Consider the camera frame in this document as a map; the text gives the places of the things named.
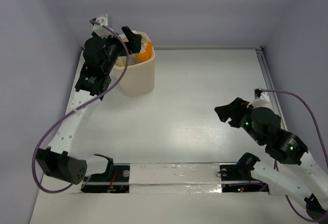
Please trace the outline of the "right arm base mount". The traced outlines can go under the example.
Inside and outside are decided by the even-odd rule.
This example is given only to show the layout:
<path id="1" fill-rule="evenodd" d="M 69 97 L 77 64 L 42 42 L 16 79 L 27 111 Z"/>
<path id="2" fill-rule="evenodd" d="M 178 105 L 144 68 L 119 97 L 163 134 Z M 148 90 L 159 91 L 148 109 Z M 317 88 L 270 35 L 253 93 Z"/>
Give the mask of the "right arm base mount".
<path id="1" fill-rule="evenodd" d="M 268 184 L 251 177 L 255 163 L 260 159 L 245 153 L 235 164 L 219 166 L 216 177 L 221 179 L 223 193 L 270 192 Z"/>

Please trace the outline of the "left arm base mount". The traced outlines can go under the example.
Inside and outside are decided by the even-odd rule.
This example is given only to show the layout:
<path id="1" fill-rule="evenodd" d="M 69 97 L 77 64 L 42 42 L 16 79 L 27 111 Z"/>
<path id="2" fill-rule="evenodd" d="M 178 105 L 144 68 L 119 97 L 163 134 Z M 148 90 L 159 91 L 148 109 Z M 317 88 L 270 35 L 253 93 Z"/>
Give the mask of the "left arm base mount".
<path id="1" fill-rule="evenodd" d="M 84 178 L 80 190 L 83 193 L 129 193 L 130 164 L 115 164 L 113 158 L 101 154 L 95 156 L 107 160 L 103 173 Z"/>

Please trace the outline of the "crushed clear bottle white cap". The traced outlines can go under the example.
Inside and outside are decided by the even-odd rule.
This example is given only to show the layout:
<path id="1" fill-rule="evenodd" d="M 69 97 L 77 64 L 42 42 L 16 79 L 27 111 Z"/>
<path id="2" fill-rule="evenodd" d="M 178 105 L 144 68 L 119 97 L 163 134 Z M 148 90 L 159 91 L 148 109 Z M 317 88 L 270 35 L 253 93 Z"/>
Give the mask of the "crushed clear bottle white cap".
<path id="1" fill-rule="evenodd" d="M 136 54 L 130 54 L 129 55 L 129 63 L 128 63 L 128 65 L 129 66 L 133 66 L 133 65 L 136 65 L 136 64 L 139 64 L 139 60 L 137 59 Z"/>

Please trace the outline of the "silver foil tape strip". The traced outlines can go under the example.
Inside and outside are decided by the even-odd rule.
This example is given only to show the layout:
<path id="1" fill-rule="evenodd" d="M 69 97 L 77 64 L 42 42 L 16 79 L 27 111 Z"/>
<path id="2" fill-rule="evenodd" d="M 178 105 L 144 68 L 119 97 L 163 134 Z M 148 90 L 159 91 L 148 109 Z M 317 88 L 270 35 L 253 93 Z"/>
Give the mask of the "silver foil tape strip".
<path id="1" fill-rule="evenodd" d="M 131 164 L 132 194 L 221 193 L 219 164 Z"/>

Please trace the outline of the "aluminium table edge rail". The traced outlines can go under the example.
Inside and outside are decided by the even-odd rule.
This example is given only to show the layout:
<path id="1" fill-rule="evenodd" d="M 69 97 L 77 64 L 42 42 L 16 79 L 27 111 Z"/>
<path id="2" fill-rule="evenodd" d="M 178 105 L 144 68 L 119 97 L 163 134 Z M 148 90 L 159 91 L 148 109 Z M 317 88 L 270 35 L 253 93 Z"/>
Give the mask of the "aluminium table edge rail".
<path id="1" fill-rule="evenodd" d="M 262 47 L 259 47 L 258 49 L 256 49 L 256 55 L 257 55 L 257 58 L 258 58 L 258 61 L 259 61 L 260 67 L 261 67 L 261 71 L 262 71 L 262 74 L 264 77 L 264 82 L 265 82 L 266 88 L 270 89 L 270 90 L 275 89 L 268 66 L 267 66 L 267 62 L 265 60 L 264 51 L 263 51 Z M 282 114 L 282 109 L 281 109 L 277 94 L 274 92 L 270 92 L 269 97 L 270 97 L 273 111 L 281 117 L 281 127 L 283 129 L 287 130 L 288 128 L 286 126 L 284 116 Z"/>

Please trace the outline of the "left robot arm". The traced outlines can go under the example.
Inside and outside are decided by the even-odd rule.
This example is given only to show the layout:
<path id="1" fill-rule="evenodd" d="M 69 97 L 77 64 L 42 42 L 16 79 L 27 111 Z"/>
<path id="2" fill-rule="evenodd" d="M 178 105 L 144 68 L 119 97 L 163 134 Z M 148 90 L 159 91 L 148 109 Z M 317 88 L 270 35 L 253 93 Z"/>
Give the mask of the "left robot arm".
<path id="1" fill-rule="evenodd" d="M 116 85 L 111 84 L 110 72 L 121 56 L 141 51 L 142 36 L 122 27 L 124 39 L 104 25 L 103 32 L 92 32 L 83 47 L 84 63 L 73 91 L 73 101 L 68 113 L 57 121 L 58 134 L 46 149 L 40 148 L 43 136 L 34 149 L 32 169 L 39 165 L 43 173 L 69 183 L 81 183 L 87 172 L 87 162 L 76 153 L 77 142 L 89 117 L 103 97 Z"/>

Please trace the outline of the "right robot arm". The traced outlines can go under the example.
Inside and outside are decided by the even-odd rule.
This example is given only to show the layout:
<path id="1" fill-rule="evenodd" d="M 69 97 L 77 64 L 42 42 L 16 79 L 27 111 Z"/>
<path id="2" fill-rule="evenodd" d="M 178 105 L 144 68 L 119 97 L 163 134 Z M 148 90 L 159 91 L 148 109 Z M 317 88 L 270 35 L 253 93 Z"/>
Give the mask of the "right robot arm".
<path id="1" fill-rule="evenodd" d="M 293 172 L 293 180 L 270 168 L 256 155 L 246 152 L 235 164 L 220 167 L 223 181 L 261 181 L 293 199 L 306 210 L 309 222 L 327 223 L 327 174 L 316 163 L 306 144 L 281 128 L 281 118 L 259 98 L 248 102 L 236 98 L 214 110 L 223 123 L 242 128 L 266 154 Z"/>

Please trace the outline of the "large bottle yellow label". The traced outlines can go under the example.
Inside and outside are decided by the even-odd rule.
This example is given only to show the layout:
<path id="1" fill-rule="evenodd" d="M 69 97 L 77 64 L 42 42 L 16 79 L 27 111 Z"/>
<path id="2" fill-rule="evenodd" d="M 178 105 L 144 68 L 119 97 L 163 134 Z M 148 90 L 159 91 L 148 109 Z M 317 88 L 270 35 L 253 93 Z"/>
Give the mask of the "large bottle yellow label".
<path id="1" fill-rule="evenodd" d="M 118 59 L 115 62 L 115 65 L 117 67 L 123 68 L 126 65 L 129 65 L 129 61 L 127 61 L 127 57 L 126 56 L 120 56 L 118 57 Z"/>

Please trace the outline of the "orange juice bottle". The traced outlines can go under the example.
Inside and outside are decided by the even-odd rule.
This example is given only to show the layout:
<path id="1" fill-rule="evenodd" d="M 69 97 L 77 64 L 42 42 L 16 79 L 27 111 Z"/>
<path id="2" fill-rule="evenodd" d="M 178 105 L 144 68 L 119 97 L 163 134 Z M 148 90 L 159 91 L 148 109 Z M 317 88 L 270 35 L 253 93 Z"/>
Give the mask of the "orange juice bottle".
<path id="1" fill-rule="evenodd" d="M 140 52 L 135 54 L 137 61 L 140 63 L 148 61 L 152 56 L 152 49 L 152 42 L 142 41 Z"/>

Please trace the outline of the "beige plastic waste bin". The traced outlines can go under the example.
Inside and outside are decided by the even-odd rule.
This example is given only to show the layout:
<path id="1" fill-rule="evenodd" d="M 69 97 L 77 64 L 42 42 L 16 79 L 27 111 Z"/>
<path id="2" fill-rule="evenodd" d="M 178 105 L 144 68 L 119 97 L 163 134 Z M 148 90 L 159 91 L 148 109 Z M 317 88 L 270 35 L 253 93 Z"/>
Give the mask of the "beige plastic waste bin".
<path id="1" fill-rule="evenodd" d="M 141 41 L 151 42 L 150 38 L 141 31 L 133 31 L 133 33 L 142 36 Z M 155 85 L 155 50 L 152 49 L 152 56 L 148 61 L 133 66 L 127 65 L 127 70 L 118 83 L 122 93 L 125 96 L 139 96 L 151 92 Z M 117 80 L 125 67 L 120 68 L 114 65 L 112 75 Z"/>

